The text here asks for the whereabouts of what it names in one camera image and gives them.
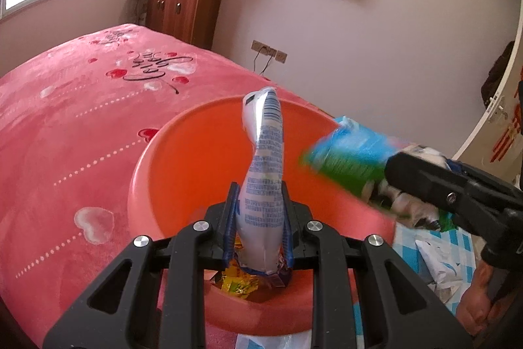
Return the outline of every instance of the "white plastic bag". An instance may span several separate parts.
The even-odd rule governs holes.
[[[452,260],[450,247],[444,244],[416,240],[416,246],[434,280],[429,287],[446,304],[463,284],[461,267]]]
[[[461,285],[461,268],[452,260],[450,250],[442,244],[416,240],[416,246],[439,288]]]
[[[283,127],[274,88],[243,99],[243,125],[253,143],[253,161],[238,197],[236,229],[241,266],[267,275],[277,272],[283,235]]]
[[[289,334],[286,336],[261,337],[246,336],[238,334],[235,349],[250,349],[249,341],[263,349],[310,349],[312,332],[304,331],[302,333]]]

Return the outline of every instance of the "plastic bag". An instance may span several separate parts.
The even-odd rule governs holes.
[[[455,228],[446,212],[391,187],[385,180],[387,160],[401,150],[448,168],[441,153],[374,132],[345,116],[336,121],[339,128],[305,154],[305,163],[370,205],[393,213],[409,228]]]
[[[285,336],[262,337],[238,334],[235,349],[310,349],[311,331]]]
[[[253,161],[238,197],[236,229],[242,241],[241,267],[267,275],[278,272],[284,206],[283,127],[274,88],[243,99],[243,125],[253,143]]]
[[[463,283],[461,267],[452,259],[449,246],[418,239],[416,246],[434,280],[434,293],[446,303]]]

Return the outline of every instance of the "plastic basin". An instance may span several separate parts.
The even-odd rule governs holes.
[[[283,179],[292,200],[307,204],[315,219],[354,238],[380,234],[389,243],[394,223],[338,185],[300,164],[303,151],[336,124],[326,114],[281,101]],[[242,98],[219,99],[176,116],[152,138],[134,171],[128,201],[133,236],[175,235],[223,202],[232,181],[241,184],[253,148],[243,130]],[[295,271],[289,286],[256,303],[205,284],[206,320],[249,335],[283,335],[312,326],[312,272]]]

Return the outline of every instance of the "person's hand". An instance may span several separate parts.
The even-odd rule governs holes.
[[[456,318],[472,336],[498,321],[512,304],[516,291],[498,300],[493,306],[487,296],[488,282],[494,267],[480,260],[472,277],[472,284],[464,293],[456,310]]]

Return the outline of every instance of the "electrical outlet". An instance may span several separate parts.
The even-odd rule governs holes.
[[[276,52],[276,57],[274,59],[285,64],[285,61],[287,60],[287,54],[279,50]]]
[[[253,45],[250,47],[250,49],[255,50],[258,52],[260,49],[262,49],[262,43],[258,41],[253,41]]]
[[[266,45],[265,43],[253,41],[253,44],[251,45],[250,49],[255,50],[256,52],[262,55],[268,55],[268,52],[271,48],[269,45]]]

